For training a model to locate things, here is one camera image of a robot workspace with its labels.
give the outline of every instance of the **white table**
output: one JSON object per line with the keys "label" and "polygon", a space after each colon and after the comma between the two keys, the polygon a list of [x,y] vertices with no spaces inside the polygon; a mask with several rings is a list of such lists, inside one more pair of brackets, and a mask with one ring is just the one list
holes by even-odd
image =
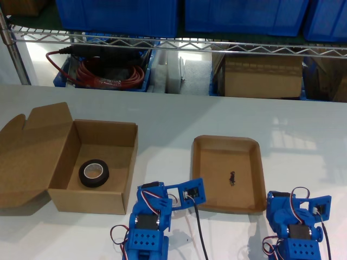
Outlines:
{"label": "white table", "polygon": [[[249,137],[261,147],[266,191],[306,186],[332,196],[326,222],[332,258],[347,256],[347,105],[234,99],[33,86],[0,86],[0,127],[32,108],[66,101],[74,119],[135,122],[139,147],[128,215],[136,188],[190,178],[191,145],[202,134]],[[0,217],[0,259],[121,259],[110,228],[128,215],[58,212],[52,202],[29,217]],[[264,259],[262,238],[273,234],[265,215],[200,212],[210,259]],[[203,260],[195,214],[172,218],[169,259]],[[320,243],[327,259],[325,241]]]}

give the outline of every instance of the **metal wire shelf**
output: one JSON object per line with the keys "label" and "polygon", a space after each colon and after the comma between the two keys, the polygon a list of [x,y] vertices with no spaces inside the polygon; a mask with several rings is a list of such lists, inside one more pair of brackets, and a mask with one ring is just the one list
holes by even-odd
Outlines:
{"label": "metal wire shelf", "polygon": [[86,35],[83,32],[11,27],[15,42],[42,42],[79,45],[104,45],[107,47],[207,51],[213,53],[311,56],[347,59],[347,46],[330,44],[291,45],[281,43],[231,42],[206,38],[154,38],[124,35]]}

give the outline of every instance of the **black tape roll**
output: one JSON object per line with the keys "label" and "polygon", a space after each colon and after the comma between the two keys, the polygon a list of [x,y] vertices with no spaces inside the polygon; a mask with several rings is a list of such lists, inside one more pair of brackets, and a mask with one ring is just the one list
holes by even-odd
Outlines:
{"label": "black tape roll", "polygon": [[82,164],[79,177],[83,185],[96,188],[103,185],[110,176],[107,164],[98,159],[93,159]]}

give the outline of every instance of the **open cardboard box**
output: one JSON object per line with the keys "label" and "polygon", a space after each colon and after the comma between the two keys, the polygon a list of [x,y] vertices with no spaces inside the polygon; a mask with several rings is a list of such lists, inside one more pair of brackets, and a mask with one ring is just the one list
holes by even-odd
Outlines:
{"label": "open cardboard box", "polygon": [[[66,103],[34,108],[0,131],[0,209],[29,215],[47,203],[59,211],[125,214],[137,154],[134,123],[72,120]],[[110,177],[83,186],[79,168],[100,159]]]}
{"label": "open cardboard box", "polygon": [[257,213],[266,209],[259,144],[250,138],[202,135],[193,143],[192,177],[203,178],[205,210]]}

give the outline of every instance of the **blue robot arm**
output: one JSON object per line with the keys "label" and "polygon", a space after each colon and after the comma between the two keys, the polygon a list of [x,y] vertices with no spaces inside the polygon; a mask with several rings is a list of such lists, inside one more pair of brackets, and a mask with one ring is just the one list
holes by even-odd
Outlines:
{"label": "blue robot arm", "polygon": [[[178,189],[181,205],[172,207],[169,189]],[[154,182],[138,187],[137,199],[129,220],[124,260],[167,260],[169,238],[164,231],[171,225],[171,214],[206,201],[202,179],[165,186]]]}
{"label": "blue robot arm", "polygon": [[[309,203],[308,209],[300,208],[304,202]],[[318,242],[323,240],[323,230],[314,225],[329,220],[331,196],[299,199],[294,194],[292,205],[303,223],[298,221],[291,209],[290,193],[268,193],[266,218],[278,238],[276,245],[272,245],[275,253],[269,254],[269,259],[320,260]]]}

